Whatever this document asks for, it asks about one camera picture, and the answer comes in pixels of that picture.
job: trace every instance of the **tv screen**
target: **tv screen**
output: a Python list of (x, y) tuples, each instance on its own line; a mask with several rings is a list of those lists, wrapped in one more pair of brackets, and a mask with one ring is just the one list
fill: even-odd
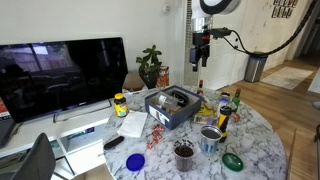
[(0, 96), (17, 123), (112, 98), (127, 73), (122, 38), (0, 46)]

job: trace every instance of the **trash can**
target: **trash can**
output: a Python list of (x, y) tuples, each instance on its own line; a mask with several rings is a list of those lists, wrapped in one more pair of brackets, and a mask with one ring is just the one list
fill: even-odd
[(268, 56), (254, 56), (250, 55), (244, 80), (248, 82), (260, 81), (264, 65), (266, 64)]

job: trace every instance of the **laptop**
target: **laptop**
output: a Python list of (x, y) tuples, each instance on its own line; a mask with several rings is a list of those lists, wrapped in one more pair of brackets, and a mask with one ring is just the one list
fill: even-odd
[(0, 148), (3, 148), (8, 143), (15, 125), (16, 123), (0, 98)]

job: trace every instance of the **paper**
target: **paper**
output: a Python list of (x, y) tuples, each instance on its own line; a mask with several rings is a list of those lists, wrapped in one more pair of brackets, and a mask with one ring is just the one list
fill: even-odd
[(118, 130), (120, 136), (140, 138), (148, 113), (130, 111)]

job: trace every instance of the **marble table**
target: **marble table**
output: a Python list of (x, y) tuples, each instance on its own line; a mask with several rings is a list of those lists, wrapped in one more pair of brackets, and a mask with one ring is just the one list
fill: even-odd
[[(195, 92), (196, 87), (183, 86), (183, 88)], [(151, 89), (140, 94), (127, 96), (128, 107), (134, 111), (145, 112), (144, 98), (159, 89)], [(219, 92), (204, 89), (204, 97), (212, 105), (218, 105)], [(241, 102), (238, 113), (241, 115), (239, 122), (229, 121), (227, 128), (228, 138), (224, 143), (219, 143), (218, 151), (212, 158), (205, 157), (200, 150), (199, 124), (192, 123), (191, 118), (179, 125), (174, 130), (166, 129), (163, 139), (151, 150), (146, 143), (152, 139), (152, 127), (159, 123), (151, 115), (148, 115), (141, 138), (125, 138), (118, 146), (104, 151), (106, 165), (114, 179), (237, 179), (237, 180), (261, 180), (286, 178), (287, 161), (282, 143), (272, 129), (271, 125), (254, 109)], [(113, 114), (107, 125), (104, 143), (117, 137), (124, 118), (118, 118)], [(244, 134), (251, 134), (255, 141), (251, 148), (242, 147)], [(175, 155), (173, 142), (187, 138), (196, 144), (196, 152), (193, 158), (192, 170), (180, 172), (175, 167)], [(244, 169), (240, 172), (229, 170), (222, 163), (224, 153), (238, 155)], [(130, 172), (126, 168), (127, 158), (134, 153), (141, 153), (145, 157), (145, 165), (138, 172)]]

